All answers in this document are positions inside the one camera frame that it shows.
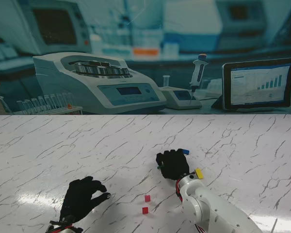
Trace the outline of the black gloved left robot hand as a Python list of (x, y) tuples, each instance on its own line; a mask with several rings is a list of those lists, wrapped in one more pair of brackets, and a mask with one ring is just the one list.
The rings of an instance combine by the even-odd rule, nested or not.
[(73, 217), (73, 223), (85, 218), (95, 207), (111, 196), (106, 187), (92, 176), (77, 179), (69, 184), (60, 211), (60, 220)]

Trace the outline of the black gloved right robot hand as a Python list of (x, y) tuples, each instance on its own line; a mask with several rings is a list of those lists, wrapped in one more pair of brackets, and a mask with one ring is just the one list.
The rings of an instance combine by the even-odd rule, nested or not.
[(164, 178), (177, 181), (184, 175), (190, 173), (189, 165), (186, 160), (188, 150), (166, 150), (156, 155), (158, 169)]

